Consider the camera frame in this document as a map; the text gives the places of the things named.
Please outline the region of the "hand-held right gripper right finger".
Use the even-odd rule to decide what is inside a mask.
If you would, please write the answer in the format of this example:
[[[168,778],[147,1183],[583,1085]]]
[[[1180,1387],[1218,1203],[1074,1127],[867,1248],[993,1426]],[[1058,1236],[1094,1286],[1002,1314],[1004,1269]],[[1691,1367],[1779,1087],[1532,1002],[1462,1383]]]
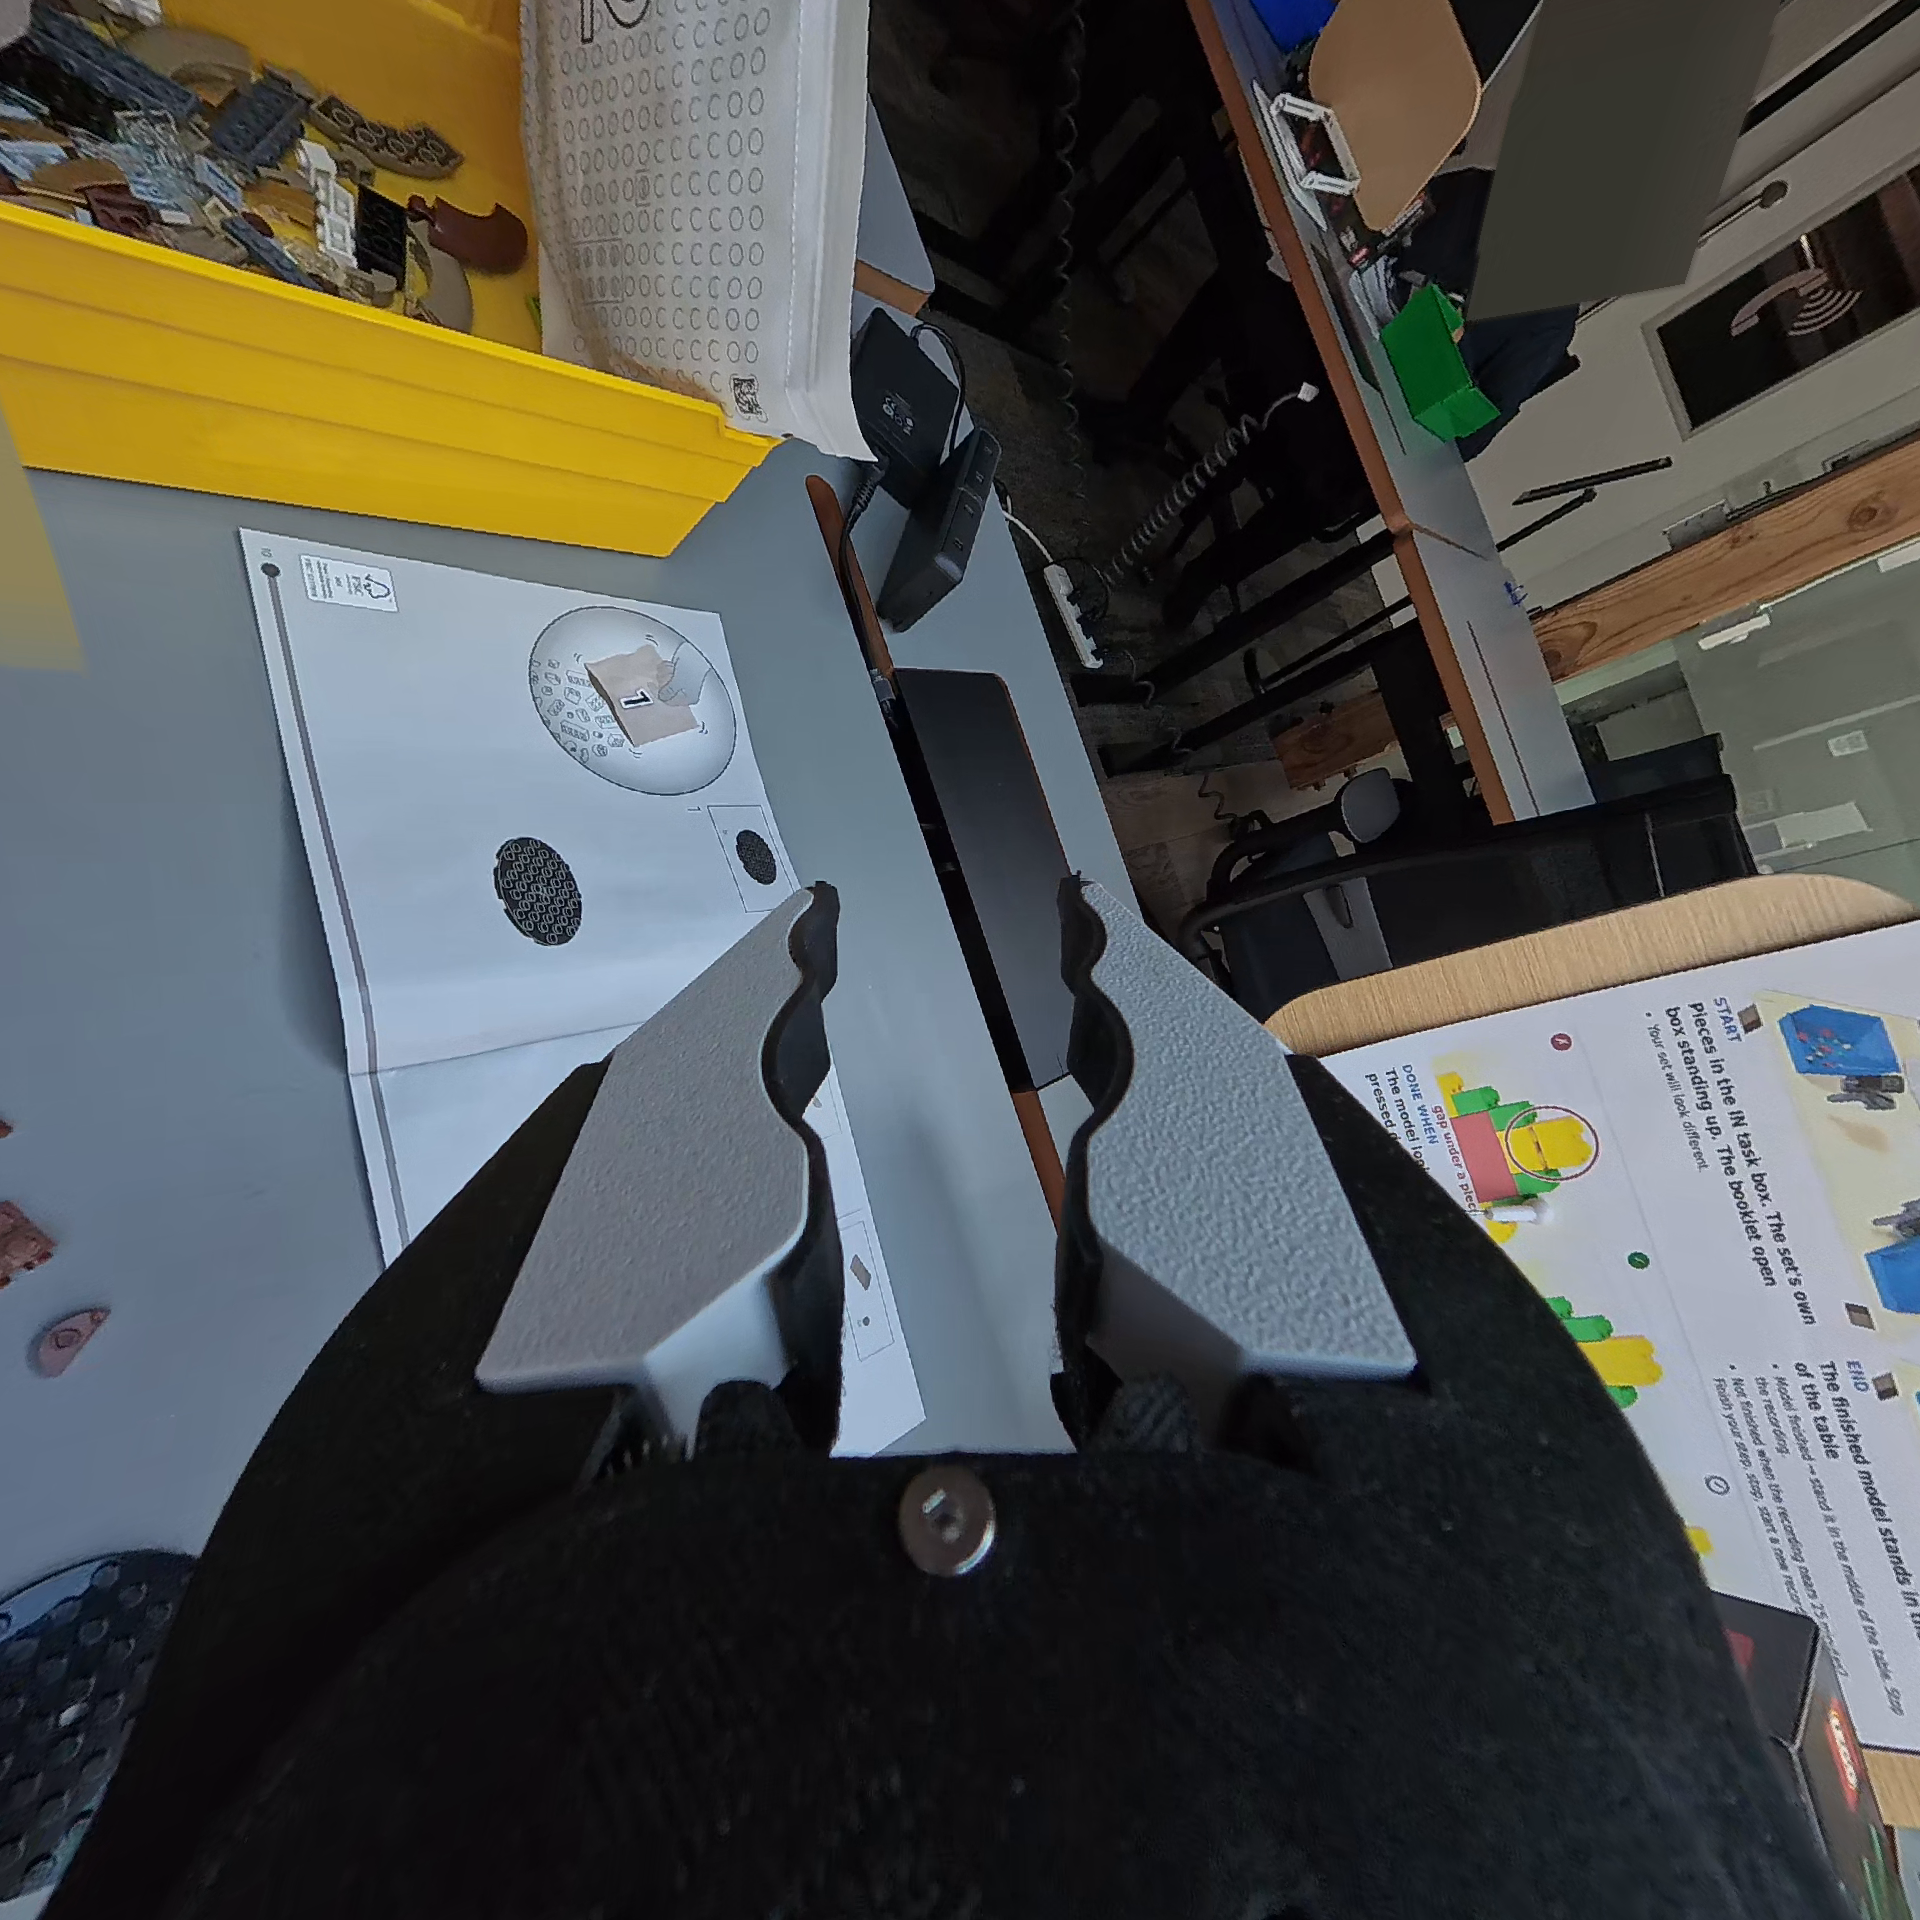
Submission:
[[[1067,1072],[1055,1400],[1089,1445],[1138,1382],[1204,1440],[1291,1380],[1406,1382],[1418,1356],[1284,1045],[1114,893],[1060,895]]]

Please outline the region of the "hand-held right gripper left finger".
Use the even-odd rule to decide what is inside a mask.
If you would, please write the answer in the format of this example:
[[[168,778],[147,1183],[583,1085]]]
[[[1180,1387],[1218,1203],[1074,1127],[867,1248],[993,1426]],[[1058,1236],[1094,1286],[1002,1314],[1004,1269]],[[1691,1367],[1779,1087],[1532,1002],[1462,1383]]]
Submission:
[[[833,1451],[846,1262],[808,1109],[838,922],[833,884],[798,889],[607,1054],[480,1387],[609,1387],[690,1448],[707,1396],[753,1382]]]

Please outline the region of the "yellow plastic bin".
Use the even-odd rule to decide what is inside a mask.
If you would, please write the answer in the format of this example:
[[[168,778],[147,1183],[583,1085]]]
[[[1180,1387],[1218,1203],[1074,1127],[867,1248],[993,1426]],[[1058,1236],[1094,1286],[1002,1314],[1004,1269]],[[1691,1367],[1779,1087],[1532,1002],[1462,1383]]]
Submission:
[[[536,260],[476,277],[456,332],[45,211],[3,223],[28,467],[665,558],[775,449],[541,354]]]

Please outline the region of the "pile of assorted toy bricks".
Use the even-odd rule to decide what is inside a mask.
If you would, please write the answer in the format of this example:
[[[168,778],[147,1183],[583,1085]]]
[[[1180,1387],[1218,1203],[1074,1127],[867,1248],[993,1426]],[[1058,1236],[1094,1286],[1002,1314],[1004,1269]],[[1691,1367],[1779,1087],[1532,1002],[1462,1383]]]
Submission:
[[[541,345],[516,4],[5,4],[3,194]]]

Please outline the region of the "round wooden board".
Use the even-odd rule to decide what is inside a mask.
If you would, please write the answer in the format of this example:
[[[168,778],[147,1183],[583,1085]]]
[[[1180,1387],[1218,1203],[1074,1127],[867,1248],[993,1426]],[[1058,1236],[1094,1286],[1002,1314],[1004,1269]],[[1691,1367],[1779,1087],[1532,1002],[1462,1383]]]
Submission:
[[[1293,1052],[1332,1059],[1914,919],[1913,902],[1869,881],[1825,873],[1743,877],[1324,986],[1266,1017],[1264,1030]]]

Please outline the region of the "black office chair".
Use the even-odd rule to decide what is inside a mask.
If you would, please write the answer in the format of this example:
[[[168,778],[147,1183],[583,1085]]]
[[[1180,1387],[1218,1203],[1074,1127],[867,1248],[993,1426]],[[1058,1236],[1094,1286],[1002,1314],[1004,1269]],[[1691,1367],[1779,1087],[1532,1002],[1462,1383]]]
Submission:
[[[1718,764],[1640,755],[1591,806],[1440,818],[1372,770],[1332,802],[1241,832],[1173,945],[1260,1019],[1325,986],[1756,876]]]

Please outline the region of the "printed instruction sheet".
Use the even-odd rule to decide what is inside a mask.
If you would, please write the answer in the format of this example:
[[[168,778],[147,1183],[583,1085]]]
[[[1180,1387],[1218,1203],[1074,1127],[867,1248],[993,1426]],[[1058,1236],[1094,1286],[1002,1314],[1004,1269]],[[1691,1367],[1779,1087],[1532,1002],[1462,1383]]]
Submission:
[[[1334,1077],[1529,1279],[1716,1591],[1919,1741],[1917,924],[1358,1046]]]

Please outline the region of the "white instruction booklet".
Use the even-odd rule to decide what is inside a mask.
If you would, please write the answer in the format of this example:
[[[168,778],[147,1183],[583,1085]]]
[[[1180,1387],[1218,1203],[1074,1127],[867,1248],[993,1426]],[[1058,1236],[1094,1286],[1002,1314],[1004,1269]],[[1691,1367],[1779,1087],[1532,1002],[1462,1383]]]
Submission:
[[[804,880],[716,611],[242,535],[383,1253]],[[835,1451],[924,1418],[830,1066]]]

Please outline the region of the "black round studded plate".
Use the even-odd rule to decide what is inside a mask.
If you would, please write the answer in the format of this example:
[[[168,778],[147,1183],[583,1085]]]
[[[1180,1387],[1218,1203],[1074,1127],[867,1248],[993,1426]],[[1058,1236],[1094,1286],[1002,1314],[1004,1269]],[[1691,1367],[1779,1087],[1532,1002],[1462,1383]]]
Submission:
[[[121,1762],[199,1561],[132,1549],[3,1602],[3,1900],[61,1883]]]

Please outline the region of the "wooden beam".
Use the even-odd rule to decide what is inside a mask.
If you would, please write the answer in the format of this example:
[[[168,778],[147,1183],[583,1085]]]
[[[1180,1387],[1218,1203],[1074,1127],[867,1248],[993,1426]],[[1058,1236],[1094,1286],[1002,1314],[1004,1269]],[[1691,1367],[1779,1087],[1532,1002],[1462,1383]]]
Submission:
[[[1774,604],[1919,536],[1919,441],[1782,497],[1534,617],[1553,683]]]

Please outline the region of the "black power adapter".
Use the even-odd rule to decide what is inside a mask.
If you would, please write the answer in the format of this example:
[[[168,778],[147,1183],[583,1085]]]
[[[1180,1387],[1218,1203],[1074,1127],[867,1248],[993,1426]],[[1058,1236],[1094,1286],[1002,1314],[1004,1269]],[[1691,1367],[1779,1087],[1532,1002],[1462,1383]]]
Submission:
[[[944,461],[959,389],[884,306],[854,337],[852,387],[859,433],[888,479],[928,477]]]

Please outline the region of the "green plastic bin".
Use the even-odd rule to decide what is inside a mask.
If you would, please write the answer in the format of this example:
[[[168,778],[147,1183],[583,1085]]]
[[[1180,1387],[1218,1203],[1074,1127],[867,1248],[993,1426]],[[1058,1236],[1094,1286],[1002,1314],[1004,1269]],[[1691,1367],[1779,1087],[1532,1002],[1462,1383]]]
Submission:
[[[1438,285],[1420,286],[1380,329],[1394,378],[1413,421],[1440,441],[1467,441],[1502,411],[1467,369],[1458,339],[1464,322]]]

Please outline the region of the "pale numbered paper bag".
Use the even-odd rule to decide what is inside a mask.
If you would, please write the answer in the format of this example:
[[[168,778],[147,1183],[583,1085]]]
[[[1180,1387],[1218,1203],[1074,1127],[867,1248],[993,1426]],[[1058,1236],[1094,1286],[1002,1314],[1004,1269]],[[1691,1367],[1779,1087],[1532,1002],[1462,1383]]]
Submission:
[[[852,381],[865,2],[524,2],[541,343],[869,457]]]

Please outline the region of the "light wooden chair back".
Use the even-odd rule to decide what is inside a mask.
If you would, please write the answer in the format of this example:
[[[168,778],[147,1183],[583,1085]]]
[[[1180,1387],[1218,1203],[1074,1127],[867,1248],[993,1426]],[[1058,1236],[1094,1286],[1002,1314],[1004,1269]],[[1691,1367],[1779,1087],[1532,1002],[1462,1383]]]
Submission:
[[[1452,2],[1341,2],[1308,58],[1308,98],[1356,161],[1356,213],[1388,232],[1472,132],[1479,70]]]

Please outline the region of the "white frame model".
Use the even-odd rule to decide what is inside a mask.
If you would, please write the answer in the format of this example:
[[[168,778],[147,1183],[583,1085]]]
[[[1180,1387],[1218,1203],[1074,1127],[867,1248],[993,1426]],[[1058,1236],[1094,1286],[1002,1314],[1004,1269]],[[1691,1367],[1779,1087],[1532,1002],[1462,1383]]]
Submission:
[[[1360,173],[1336,113],[1296,94],[1264,98],[1289,182],[1300,194],[1354,197]]]

